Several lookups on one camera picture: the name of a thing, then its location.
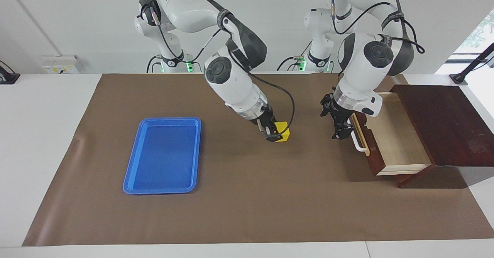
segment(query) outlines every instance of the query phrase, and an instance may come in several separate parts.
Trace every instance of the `white drawer handle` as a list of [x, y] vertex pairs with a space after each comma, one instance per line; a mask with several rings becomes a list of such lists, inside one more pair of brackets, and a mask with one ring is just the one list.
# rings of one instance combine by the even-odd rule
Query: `white drawer handle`
[[[352, 124], [350, 118], [348, 119], [348, 124]], [[351, 136], [352, 136], [353, 144], [355, 144], [355, 149], [357, 149], [360, 152], [367, 152], [367, 148], [360, 147], [354, 130], [352, 131]]]

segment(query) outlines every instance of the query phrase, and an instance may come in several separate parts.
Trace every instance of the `green indicator light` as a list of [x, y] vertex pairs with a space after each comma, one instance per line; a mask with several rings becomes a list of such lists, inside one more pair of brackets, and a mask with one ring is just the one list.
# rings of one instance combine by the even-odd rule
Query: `green indicator light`
[[301, 63], [300, 63], [300, 70], [301, 71], [305, 71], [305, 67], [307, 66], [307, 61], [304, 61], [303, 59], [301, 60]]
[[190, 62], [187, 63], [187, 70], [189, 70], [189, 72], [192, 72], [194, 70], [192, 63]]
[[326, 68], [326, 72], [332, 71], [334, 67], [335, 67], [335, 63], [333, 63], [332, 61], [330, 61], [329, 64], [328, 64], [328, 68]]

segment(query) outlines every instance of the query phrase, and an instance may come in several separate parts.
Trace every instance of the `white wall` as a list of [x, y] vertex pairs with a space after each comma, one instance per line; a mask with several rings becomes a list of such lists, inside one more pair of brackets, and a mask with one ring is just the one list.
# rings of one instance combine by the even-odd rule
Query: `white wall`
[[[327, 7], [326, 0], [216, 0], [252, 28], [268, 46], [267, 61], [257, 71], [273, 71], [286, 57], [300, 54], [310, 35], [304, 14]], [[138, 0], [0, 0], [0, 59], [20, 73], [42, 73], [42, 55], [75, 54], [85, 73], [143, 72], [157, 54], [153, 41], [134, 30]], [[401, 0], [406, 18], [427, 53], [406, 71], [433, 74], [494, 7], [494, 0]], [[378, 32], [380, 22], [365, 16], [362, 32]], [[54, 47], [44, 37], [45, 32]], [[196, 54], [215, 29], [176, 33], [184, 49]], [[199, 59], [211, 56], [226, 41], [218, 35]]]

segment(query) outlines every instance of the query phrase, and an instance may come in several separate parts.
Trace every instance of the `cable connector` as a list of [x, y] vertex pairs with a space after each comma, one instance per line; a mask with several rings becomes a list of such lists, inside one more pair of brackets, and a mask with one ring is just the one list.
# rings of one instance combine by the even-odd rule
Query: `cable connector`
[[331, 16], [335, 17], [337, 14], [337, 7], [335, 5], [335, 0], [331, 0]]
[[161, 24], [159, 23], [159, 19], [157, 18], [157, 14], [156, 14], [156, 12], [152, 12], [152, 13], [151, 13], [151, 16], [153, 17], [153, 21], [154, 21], [154, 23], [156, 24], [156, 26], [161, 25]]

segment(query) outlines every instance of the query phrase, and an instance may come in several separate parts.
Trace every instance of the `blue tray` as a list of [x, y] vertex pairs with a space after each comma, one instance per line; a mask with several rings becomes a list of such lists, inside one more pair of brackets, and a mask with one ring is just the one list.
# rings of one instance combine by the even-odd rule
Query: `blue tray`
[[196, 186], [201, 121], [144, 119], [123, 181], [127, 194], [188, 193]]

